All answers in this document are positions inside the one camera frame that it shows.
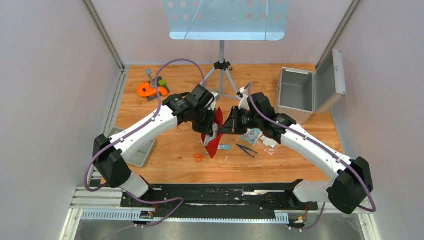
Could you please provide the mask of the red first aid pouch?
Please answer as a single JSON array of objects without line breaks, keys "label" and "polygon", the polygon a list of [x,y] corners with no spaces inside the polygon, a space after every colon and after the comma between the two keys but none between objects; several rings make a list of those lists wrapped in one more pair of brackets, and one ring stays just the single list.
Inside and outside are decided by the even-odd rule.
[{"label": "red first aid pouch", "polygon": [[[223,136],[222,133],[219,133],[219,129],[223,126],[223,112],[222,112],[220,107],[218,107],[218,109],[216,110],[212,123],[218,124],[217,138],[215,140],[213,140],[211,143],[209,143],[208,146],[205,146],[205,149],[208,152],[208,155],[210,156],[211,159],[213,159],[215,157],[215,155],[217,154],[218,147],[219,147],[219,144],[220,144],[220,140]],[[205,134],[202,133],[201,134],[201,142],[203,141],[204,136],[205,136]]]}]

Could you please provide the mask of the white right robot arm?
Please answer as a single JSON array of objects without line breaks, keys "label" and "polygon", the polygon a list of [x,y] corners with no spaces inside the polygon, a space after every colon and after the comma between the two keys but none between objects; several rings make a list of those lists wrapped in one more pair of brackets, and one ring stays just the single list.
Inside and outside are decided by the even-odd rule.
[{"label": "white right robot arm", "polygon": [[374,213],[371,196],[373,181],[370,165],[363,157],[353,159],[331,149],[309,134],[299,123],[284,113],[277,113],[262,92],[244,95],[240,105],[233,106],[220,134],[243,135],[248,129],[259,129],[278,145],[290,148],[319,168],[327,181],[301,180],[285,195],[286,204],[298,209],[307,202],[331,203],[344,214],[357,208]]}]

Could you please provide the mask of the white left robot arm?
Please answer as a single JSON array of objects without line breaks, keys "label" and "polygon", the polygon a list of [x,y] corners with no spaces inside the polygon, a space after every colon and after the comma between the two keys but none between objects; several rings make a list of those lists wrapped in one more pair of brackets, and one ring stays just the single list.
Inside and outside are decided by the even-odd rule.
[{"label": "white left robot arm", "polygon": [[127,161],[144,145],[160,134],[190,122],[194,132],[201,134],[201,142],[213,158],[218,150],[223,113],[216,108],[218,94],[197,85],[192,92],[169,95],[158,108],[130,128],[94,140],[93,165],[111,188],[121,188],[134,195],[140,206],[149,206],[153,193],[148,183],[135,174]]}]

